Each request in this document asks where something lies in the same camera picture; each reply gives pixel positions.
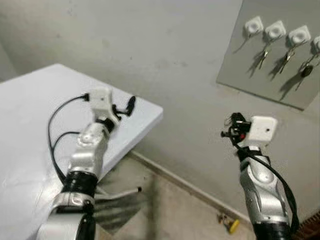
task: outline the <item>white table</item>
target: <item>white table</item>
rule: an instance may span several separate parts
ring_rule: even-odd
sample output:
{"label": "white table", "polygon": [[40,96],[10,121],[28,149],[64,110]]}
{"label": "white table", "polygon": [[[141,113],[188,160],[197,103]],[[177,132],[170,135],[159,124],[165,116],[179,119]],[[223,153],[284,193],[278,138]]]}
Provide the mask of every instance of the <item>white table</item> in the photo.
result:
{"label": "white table", "polygon": [[[46,127],[53,110],[94,87],[113,89],[113,101],[124,107],[131,94],[55,64],[0,84],[0,240],[32,240],[61,190],[49,155]],[[102,176],[132,149],[163,117],[163,109],[137,98],[130,118],[123,117],[104,155]],[[92,121],[87,102],[67,105],[52,124],[52,137],[80,131]],[[56,158],[66,172],[75,149],[66,136]]]}

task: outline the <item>robotic arm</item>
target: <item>robotic arm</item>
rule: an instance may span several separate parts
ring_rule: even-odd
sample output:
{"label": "robotic arm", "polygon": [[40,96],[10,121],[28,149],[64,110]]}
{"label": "robotic arm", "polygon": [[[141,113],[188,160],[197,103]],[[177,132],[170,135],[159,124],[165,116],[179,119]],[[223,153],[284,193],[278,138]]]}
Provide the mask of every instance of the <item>robotic arm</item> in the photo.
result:
{"label": "robotic arm", "polygon": [[[261,151],[272,140],[277,123],[276,119],[266,116],[254,116],[246,121],[241,113],[233,113],[228,132],[221,133],[238,149],[240,184],[257,240],[291,240],[291,234],[299,226],[292,191]],[[279,180],[292,211],[291,228],[285,201],[277,186]]]}
{"label": "robotic arm", "polygon": [[37,240],[96,240],[93,218],[95,192],[111,132],[120,124],[119,114],[130,116],[136,98],[124,110],[112,104],[112,91],[97,88],[83,97],[89,101],[94,122],[77,137],[61,192],[55,197],[51,213],[37,234]]}

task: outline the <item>key holder board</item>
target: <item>key holder board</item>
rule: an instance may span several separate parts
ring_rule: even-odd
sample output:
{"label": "key holder board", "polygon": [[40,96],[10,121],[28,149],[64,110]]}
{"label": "key holder board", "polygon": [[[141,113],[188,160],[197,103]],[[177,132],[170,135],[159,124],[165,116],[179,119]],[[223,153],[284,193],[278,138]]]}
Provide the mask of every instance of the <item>key holder board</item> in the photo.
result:
{"label": "key holder board", "polygon": [[[317,0],[243,0],[216,82],[304,110],[320,88],[320,65],[316,66],[320,58],[314,58],[310,63],[314,68],[307,77],[301,77],[300,69],[316,54],[313,39],[320,34],[319,13]],[[286,36],[271,43],[261,69],[260,57],[268,37],[261,32],[248,39],[244,29],[244,24],[255,16],[261,17],[264,26],[281,20],[287,32]],[[281,63],[292,47],[288,33],[303,25],[307,25],[311,40],[294,50],[280,74]]]}

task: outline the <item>baseboard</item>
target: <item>baseboard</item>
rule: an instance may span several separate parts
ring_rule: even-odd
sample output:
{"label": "baseboard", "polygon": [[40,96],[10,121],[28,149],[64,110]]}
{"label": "baseboard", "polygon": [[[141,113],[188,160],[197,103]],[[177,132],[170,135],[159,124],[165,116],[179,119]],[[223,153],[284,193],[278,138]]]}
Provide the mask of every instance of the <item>baseboard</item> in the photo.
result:
{"label": "baseboard", "polygon": [[216,199],[215,197],[209,195],[208,193],[202,191],[198,187],[192,185],[188,181],[182,179],[181,177],[177,176],[173,172],[165,169],[164,167],[160,166],[159,164],[155,163],[154,161],[150,160],[149,158],[143,156],[142,154],[132,150],[129,154],[130,157],[137,160],[147,168],[151,169],[155,173],[159,174],[163,178],[171,181],[175,185],[179,186],[180,188],[184,189],[188,193],[192,194],[196,198],[202,200],[203,202],[207,203],[208,205],[214,207],[218,211],[221,211],[233,219],[239,219],[240,222],[245,225],[246,227],[252,229],[252,225],[248,216],[242,214],[241,212],[235,210],[234,208],[226,205],[222,201]]}

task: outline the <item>concrete floor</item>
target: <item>concrete floor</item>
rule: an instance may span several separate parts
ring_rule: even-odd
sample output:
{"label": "concrete floor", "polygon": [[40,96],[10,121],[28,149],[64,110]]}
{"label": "concrete floor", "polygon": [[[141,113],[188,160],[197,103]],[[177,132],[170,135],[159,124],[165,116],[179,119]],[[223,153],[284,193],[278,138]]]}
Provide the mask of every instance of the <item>concrete floor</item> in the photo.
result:
{"label": "concrete floor", "polygon": [[254,240],[239,225],[230,235],[218,223],[219,212],[136,160],[125,157],[99,186],[117,193],[137,186],[142,192],[97,202],[97,222],[115,240]]}

